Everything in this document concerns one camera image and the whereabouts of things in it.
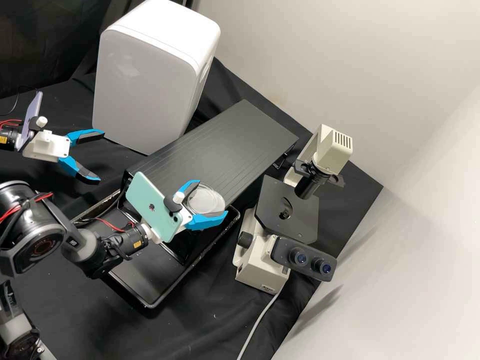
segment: microscope base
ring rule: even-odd
[[[255,208],[247,209],[240,228],[240,233],[253,235],[248,248],[237,245],[233,255],[233,265],[237,267],[235,280],[276,294],[287,282],[290,269],[270,258],[270,253],[277,238],[267,233],[255,218]]]

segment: white backdrop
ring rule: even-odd
[[[478,1],[198,0],[217,57],[309,130],[353,137],[352,160],[395,178],[478,84]]]
[[[196,5],[229,69],[386,186],[274,360],[478,359],[480,3]]]

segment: white speaker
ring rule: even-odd
[[[93,127],[140,153],[180,137],[199,103],[220,37],[212,20],[147,0],[102,32]]]

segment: petri dish lid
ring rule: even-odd
[[[222,195],[202,182],[187,197],[184,205],[193,214],[218,213],[225,210],[225,200]]]

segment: mint green smartphone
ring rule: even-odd
[[[126,199],[150,225],[152,230],[164,243],[169,243],[180,225],[182,215],[170,211],[164,205],[165,196],[142,173],[137,172],[128,186]]]

